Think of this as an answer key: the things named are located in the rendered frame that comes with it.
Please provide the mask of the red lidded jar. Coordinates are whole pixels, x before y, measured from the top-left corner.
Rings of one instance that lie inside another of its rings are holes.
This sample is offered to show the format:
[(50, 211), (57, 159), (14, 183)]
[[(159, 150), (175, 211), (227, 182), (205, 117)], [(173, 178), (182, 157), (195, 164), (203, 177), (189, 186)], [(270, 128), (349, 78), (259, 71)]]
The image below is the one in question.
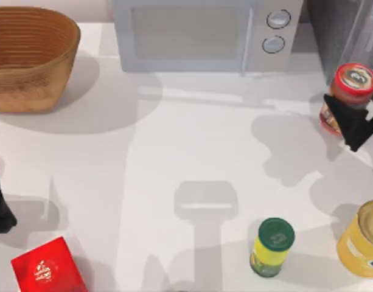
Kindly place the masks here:
[(350, 110), (366, 110), (373, 98), (373, 70), (361, 63), (342, 64), (330, 83), (327, 96)]

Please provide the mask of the pale grey microwave oven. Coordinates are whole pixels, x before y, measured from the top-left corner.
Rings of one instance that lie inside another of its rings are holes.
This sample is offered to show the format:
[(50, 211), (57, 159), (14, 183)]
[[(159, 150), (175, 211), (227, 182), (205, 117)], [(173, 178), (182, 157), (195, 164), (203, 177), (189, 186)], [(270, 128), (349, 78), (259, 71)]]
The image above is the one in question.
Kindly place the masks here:
[[(253, 0), (253, 29), (246, 74), (249, 72), (276, 72), (285, 69), (293, 47), (303, 2), (304, 0)], [(291, 14), (289, 25), (279, 30), (270, 28), (266, 22), (267, 16), (270, 12), (282, 9)], [(262, 49), (262, 41), (275, 35), (285, 39), (285, 48), (277, 54), (267, 54)]]

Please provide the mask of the grey microwave knob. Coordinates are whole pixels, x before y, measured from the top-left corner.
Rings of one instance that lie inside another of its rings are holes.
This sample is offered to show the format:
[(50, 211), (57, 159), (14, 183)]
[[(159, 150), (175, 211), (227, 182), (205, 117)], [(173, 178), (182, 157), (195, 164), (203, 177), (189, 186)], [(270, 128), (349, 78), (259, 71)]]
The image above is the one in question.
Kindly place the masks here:
[(277, 54), (285, 48), (285, 39), (279, 35), (265, 38), (262, 41), (262, 49), (267, 54)]
[(267, 16), (267, 25), (272, 29), (283, 29), (288, 26), (291, 21), (291, 14), (289, 11), (282, 9), (275, 12), (270, 12)]

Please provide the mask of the yellow can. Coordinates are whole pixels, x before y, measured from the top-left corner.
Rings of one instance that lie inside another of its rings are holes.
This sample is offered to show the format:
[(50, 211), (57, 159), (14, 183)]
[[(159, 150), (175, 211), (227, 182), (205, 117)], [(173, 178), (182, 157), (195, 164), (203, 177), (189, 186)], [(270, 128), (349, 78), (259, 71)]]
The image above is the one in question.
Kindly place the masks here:
[(362, 205), (336, 245), (340, 262), (352, 273), (373, 278), (373, 200)]

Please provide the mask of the yellow jar with green lid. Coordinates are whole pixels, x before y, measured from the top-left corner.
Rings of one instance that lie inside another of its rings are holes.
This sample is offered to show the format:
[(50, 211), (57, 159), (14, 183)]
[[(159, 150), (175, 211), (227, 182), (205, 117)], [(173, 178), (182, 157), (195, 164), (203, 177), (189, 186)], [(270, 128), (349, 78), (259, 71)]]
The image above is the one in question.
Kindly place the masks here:
[(295, 231), (282, 218), (267, 218), (259, 226), (249, 262), (260, 277), (278, 275), (287, 254), (295, 242)]

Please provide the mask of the microwave oven door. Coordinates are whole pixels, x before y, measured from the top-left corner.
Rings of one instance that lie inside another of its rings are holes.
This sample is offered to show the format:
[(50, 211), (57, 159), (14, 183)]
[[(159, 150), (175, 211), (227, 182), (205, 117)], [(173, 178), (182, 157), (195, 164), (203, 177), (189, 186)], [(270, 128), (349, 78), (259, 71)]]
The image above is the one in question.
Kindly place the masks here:
[(111, 0), (125, 72), (240, 72), (253, 0)]

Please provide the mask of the woven wooden basket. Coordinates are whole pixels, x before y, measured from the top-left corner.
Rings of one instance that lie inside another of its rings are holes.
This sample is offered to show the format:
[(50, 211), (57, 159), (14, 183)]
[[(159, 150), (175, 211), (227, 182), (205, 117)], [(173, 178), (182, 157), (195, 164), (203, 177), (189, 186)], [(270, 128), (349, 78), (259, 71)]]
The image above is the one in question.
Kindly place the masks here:
[(71, 76), (81, 31), (70, 17), (31, 6), (0, 6), (0, 113), (53, 108)]

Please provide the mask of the red box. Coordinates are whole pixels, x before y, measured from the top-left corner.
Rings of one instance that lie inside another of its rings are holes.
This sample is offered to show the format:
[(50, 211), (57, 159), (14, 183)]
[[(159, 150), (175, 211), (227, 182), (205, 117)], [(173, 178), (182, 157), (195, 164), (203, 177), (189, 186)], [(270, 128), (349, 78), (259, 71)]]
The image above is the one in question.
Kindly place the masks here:
[(63, 237), (15, 257), (11, 264), (19, 292), (89, 292)]

